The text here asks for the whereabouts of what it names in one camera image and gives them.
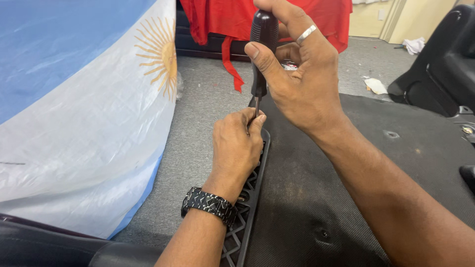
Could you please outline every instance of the fingernail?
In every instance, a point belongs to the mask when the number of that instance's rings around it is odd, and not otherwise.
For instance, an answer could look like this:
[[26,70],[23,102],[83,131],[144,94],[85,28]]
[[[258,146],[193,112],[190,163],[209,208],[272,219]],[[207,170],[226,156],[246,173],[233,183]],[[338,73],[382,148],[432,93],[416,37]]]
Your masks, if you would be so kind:
[[259,49],[257,49],[257,47],[251,43],[246,44],[246,46],[244,47],[244,51],[252,59],[256,59],[257,55],[259,55]]

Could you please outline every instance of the hand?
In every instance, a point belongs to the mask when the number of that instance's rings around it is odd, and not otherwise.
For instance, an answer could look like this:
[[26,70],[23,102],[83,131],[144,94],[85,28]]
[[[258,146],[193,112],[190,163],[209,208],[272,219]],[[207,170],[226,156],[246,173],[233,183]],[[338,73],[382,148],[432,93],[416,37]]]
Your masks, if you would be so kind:
[[[305,12],[286,0],[254,0],[282,23],[279,37],[296,40],[311,25]],[[278,47],[249,42],[245,52],[266,77],[270,94],[286,118],[308,135],[323,134],[347,120],[338,96],[338,52],[317,29],[299,46]],[[299,68],[284,71],[279,60],[291,59]]]
[[248,107],[214,123],[213,169],[202,189],[233,205],[257,167],[263,148],[261,129],[266,115],[259,111],[259,117],[252,120],[255,112]]

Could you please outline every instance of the argentine flag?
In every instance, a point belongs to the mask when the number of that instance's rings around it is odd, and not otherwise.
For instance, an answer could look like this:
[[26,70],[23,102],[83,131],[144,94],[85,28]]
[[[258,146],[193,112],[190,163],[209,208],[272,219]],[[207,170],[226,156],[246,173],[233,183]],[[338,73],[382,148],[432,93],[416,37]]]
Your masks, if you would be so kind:
[[152,190],[174,0],[0,0],[0,213],[100,238]]

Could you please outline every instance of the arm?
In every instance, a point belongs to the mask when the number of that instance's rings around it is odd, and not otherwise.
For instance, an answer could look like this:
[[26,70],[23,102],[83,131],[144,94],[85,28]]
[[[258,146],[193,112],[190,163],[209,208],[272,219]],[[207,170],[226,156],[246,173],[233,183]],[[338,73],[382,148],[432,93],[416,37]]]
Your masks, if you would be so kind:
[[[233,205],[257,166],[263,147],[261,128],[266,116],[261,111],[252,120],[254,113],[255,108],[248,107],[214,124],[213,168],[202,190]],[[225,234],[220,218],[191,208],[155,266],[219,266]]]
[[[296,40],[313,23],[285,0],[254,0],[281,22],[280,37]],[[246,53],[269,84],[286,118],[323,150],[394,264],[475,266],[475,231],[451,214],[374,147],[351,124],[338,96],[338,53],[318,31],[301,45],[279,47],[275,57],[251,42]],[[290,58],[285,72],[277,59]]]

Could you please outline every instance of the light blue stripe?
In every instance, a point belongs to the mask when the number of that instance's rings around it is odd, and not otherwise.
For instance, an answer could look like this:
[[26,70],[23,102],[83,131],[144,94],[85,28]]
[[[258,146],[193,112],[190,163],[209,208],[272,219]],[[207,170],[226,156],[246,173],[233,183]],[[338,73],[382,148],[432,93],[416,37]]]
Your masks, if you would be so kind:
[[155,1],[0,0],[0,124],[103,53]]
[[112,232],[112,234],[107,238],[111,239],[113,236],[115,236],[118,232],[120,232],[122,229],[124,229],[132,220],[132,217],[135,215],[137,210],[142,206],[143,202],[145,199],[148,197],[150,192],[152,191],[153,188],[153,182],[155,181],[155,176],[157,176],[157,170],[158,166],[160,165],[160,161],[162,161],[163,153],[160,155],[160,158],[157,160],[157,164],[155,165],[155,168],[153,169],[152,176],[150,177],[150,180],[145,187],[145,191],[143,191],[142,196],[140,197],[139,201],[125,214],[124,218],[122,221],[119,223],[119,226]]

